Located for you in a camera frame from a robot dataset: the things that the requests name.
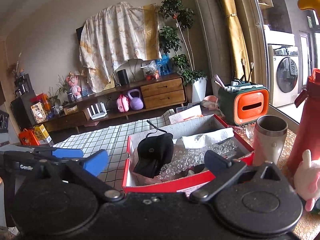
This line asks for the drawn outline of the checkered white tablecloth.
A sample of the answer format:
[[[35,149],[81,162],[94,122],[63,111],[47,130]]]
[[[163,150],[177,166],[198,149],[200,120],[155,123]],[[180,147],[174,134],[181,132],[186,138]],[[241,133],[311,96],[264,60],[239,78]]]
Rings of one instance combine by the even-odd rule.
[[[62,142],[55,144],[58,148],[81,149],[83,157],[89,157],[98,150],[106,150],[108,163],[98,178],[115,189],[122,190],[127,140],[130,135],[152,129],[146,119],[109,126],[92,132],[71,135]]]

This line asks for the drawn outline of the yellow milk carton box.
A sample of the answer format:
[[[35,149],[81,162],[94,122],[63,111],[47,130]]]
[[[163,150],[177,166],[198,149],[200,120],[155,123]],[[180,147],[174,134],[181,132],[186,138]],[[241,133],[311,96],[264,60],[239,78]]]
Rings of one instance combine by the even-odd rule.
[[[52,142],[52,138],[43,124],[34,127],[34,135],[40,145],[50,144]]]

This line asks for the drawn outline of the bubble wrap sheet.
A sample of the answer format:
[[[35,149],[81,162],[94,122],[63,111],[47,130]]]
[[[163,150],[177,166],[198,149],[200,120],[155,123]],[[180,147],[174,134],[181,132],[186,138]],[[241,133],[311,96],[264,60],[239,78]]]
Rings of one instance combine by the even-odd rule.
[[[233,159],[237,155],[238,146],[232,138],[199,149],[185,149],[183,146],[174,145],[172,160],[163,165],[158,175],[159,179],[161,181],[173,180],[174,176],[189,168],[204,165],[204,155],[208,150],[226,159]]]

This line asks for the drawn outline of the white wifi router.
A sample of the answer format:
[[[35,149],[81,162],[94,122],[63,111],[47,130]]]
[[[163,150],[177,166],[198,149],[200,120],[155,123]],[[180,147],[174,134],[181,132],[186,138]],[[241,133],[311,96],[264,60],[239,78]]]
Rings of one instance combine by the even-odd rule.
[[[91,120],[97,120],[107,116],[107,110],[103,102],[87,107],[87,112]]]

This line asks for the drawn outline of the steel travel tumbler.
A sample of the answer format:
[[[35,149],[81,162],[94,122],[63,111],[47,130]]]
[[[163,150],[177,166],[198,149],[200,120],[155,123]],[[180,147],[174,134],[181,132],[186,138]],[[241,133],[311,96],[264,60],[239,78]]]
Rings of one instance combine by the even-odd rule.
[[[265,161],[277,164],[287,136],[287,122],[275,115],[264,115],[257,119],[253,135],[253,165]]]

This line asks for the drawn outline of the pink toy backpack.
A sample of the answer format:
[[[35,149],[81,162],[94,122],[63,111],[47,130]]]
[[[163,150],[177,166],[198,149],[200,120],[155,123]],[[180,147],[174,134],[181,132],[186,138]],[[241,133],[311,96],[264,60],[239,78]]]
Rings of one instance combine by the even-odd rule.
[[[130,100],[127,96],[120,94],[116,101],[120,113],[128,112],[130,109]]]

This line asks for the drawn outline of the purple kettlebell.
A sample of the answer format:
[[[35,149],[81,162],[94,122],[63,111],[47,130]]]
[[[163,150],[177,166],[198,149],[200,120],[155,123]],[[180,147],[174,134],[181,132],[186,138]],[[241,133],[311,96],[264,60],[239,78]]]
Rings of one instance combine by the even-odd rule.
[[[138,93],[138,96],[133,97],[132,93]],[[143,101],[141,97],[141,92],[139,89],[131,89],[127,92],[127,96],[129,97],[130,100],[130,107],[134,111],[138,111],[143,109]]]

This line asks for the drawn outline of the pink doll figurine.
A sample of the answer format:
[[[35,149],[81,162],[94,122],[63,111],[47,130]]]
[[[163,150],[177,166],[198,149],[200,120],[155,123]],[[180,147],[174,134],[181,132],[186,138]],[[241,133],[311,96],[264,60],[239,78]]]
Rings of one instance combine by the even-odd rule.
[[[81,87],[79,86],[79,77],[74,73],[70,72],[66,77],[67,85],[69,86],[70,92],[73,94],[75,99],[79,99],[82,97],[81,95]]]

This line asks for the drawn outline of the black cylindrical speaker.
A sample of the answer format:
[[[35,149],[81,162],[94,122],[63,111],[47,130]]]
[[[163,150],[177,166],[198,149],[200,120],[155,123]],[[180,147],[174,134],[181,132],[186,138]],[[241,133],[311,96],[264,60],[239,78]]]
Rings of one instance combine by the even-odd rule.
[[[126,72],[125,69],[117,71],[117,76],[118,76],[119,83],[120,83],[121,86],[125,86],[125,85],[128,85],[130,83],[129,82],[129,78],[127,76],[127,72]]]

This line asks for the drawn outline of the wooden tv cabinet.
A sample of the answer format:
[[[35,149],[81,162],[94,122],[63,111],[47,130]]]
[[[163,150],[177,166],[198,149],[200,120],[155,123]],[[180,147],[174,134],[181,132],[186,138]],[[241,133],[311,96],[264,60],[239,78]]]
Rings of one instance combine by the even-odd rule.
[[[137,98],[141,109],[120,111],[121,101]],[[157,80],[142,80],[128,85],[114,87],[69,103],[66,109],[75,108],[73,113],[62,114],[43,123],[48,132],[56,132],[80,126],[95,126],[98,122],[128,118],[164,107],[182,105],[187,101],[183,78],[179,74],[161,76]]]

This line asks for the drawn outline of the red water bottle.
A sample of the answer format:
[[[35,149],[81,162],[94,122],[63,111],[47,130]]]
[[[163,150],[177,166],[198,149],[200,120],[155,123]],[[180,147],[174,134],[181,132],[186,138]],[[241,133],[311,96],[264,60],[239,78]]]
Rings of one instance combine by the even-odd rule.
[[[305,150],[311,151],[311,159],[319,159],[320,141],[320,99],[319,99],[319,69],[315,68],[308,76],[306,89],[302,90],[295,100],[298,107],[304,103],[302,117],[300,120],[296,139],[287,161],[288,169],[295,174],[300,162],[302,153]]]

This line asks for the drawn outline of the bag of snacks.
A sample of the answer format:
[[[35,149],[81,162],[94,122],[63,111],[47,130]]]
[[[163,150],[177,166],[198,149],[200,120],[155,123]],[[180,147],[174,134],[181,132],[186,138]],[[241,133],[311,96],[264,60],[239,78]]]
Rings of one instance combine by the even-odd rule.
[[[155,60],[150,61],[140,68],[143,71],[144,77],[147,81],[159,79],[160,75]]]

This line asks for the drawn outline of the blue plastic bag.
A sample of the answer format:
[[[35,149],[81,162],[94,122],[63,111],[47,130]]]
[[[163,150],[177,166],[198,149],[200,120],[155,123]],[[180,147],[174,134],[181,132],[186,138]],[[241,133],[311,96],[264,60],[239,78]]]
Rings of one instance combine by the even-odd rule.
[[[170,62],[170,59],[169,59],[168,54],[162,54],[161,59],[155,60],[156,67],[157,67],[157,70],[158,70],[160,76],[171,74],[169,62]]]

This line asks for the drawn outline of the washing machine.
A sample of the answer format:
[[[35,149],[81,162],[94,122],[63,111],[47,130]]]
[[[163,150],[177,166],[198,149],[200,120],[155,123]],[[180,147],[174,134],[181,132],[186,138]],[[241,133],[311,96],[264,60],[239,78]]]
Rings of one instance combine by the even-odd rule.
[[[271,30],[264,25],[269,57],[270,104],[282,107],[298,95],[299,55],[292,33]]]

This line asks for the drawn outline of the potted green plant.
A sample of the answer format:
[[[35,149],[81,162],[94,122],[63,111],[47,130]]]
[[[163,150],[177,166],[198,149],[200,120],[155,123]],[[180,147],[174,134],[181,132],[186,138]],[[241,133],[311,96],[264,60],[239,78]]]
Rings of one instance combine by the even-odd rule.
[[[164,25],[159,30],[159,48],[164,55],[172,53],[173,70],[183,79],[189,103],[201,102],[206,96],[207,76],[195,68],[195,58],[189,30],[194,25],[195,12],[182,0],[162,0],[159,15]]]

